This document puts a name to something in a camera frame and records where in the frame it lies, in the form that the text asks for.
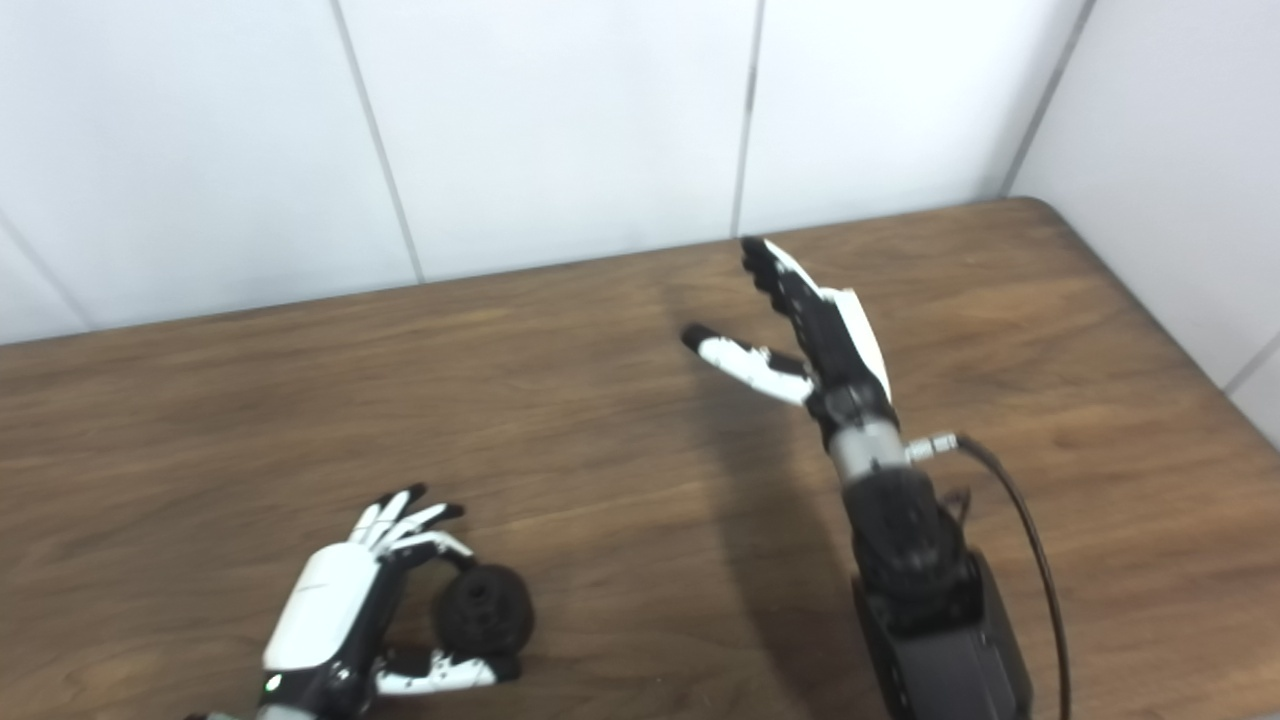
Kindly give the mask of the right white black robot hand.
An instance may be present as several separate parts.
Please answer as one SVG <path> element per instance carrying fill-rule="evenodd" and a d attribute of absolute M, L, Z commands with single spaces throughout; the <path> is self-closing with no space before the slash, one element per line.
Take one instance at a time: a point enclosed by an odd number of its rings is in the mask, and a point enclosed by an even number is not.
<path fill-rule="evenodd" d="M 742 268 L 771 306 L 790 322 L 801 357 L 750 345 L 690 323 L 681 342 L 704 363 L 750 389 L 804 407 L 828 443 L 846 427 L 900 427 L 876 332 L 852 290 L 823 287 L 780 246 L 741 240 Z"/>

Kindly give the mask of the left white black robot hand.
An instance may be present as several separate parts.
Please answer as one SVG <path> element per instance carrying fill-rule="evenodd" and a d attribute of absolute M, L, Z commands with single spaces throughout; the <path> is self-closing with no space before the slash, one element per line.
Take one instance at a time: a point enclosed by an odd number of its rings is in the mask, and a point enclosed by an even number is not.
<path fill-rule="evenodd" d="M 260 719 L 361 719 L 383 697 L 415 697 L 512 682 L 535 628 L 525 579 L 485 564 L 448 532 L 457 503 L 417 501 L 416 483 L 370 503 L 346 539 L 305 564 L 262 653 Z M 433 561 L 456 571 L 436 600 L 431 648 L 394 650 L 387 634 L 411 573 Z"/>

